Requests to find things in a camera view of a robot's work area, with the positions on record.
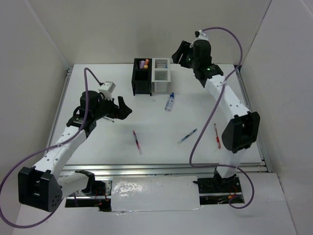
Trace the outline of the pink purple highlighter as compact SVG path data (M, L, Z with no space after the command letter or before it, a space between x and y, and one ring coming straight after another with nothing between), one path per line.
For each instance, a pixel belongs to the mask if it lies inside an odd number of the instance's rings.
M143 69L144 66L145 66L145 61L144 61L144 60L141 60L141 61L139 62L139 68L140 68L140 69Z

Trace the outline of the dark red pen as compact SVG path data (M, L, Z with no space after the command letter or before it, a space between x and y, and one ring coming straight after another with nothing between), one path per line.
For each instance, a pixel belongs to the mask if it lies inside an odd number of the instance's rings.
M133 130L133 136L134 136L134 140L135 140L138 152L139 152L140 155L142 155L142 150L141 150L141 147L139 145L139 141L137 139L136 132L134 130Z

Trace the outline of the clear spray bottle blue cap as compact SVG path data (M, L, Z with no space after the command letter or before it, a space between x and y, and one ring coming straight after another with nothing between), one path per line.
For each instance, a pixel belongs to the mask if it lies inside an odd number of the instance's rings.
M165 105L165 108L164 108L165 111L167 112L171 111L173 103L174 103L174 98L175 98L175 94L171 93Z

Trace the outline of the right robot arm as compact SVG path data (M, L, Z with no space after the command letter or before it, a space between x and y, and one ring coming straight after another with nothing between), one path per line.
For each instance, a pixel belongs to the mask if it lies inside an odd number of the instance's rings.
M242 156L256 142L260 116L238 99L223 71L212 63L211 45L207 39L196 39L192 43L182 41L172 59L175 64L193 70L202 87L216 100L212 111L221 108L226 118L222 143L227 155L223 163L214 166L213 175L215 190L224 192L234 182Z

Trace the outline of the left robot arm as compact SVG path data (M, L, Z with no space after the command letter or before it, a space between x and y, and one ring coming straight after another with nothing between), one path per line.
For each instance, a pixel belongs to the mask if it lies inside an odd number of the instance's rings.
M96 191L95 175L86 170L77 170L69 176L60 174L73 153L96 128L103 118L124 120L132 110L118 97L106 99L103 93L83 92L80 105L74 110L57 143L32 167L23 167L18 173L19 202L46 212L54 212L61 200L81 191L92 195Z

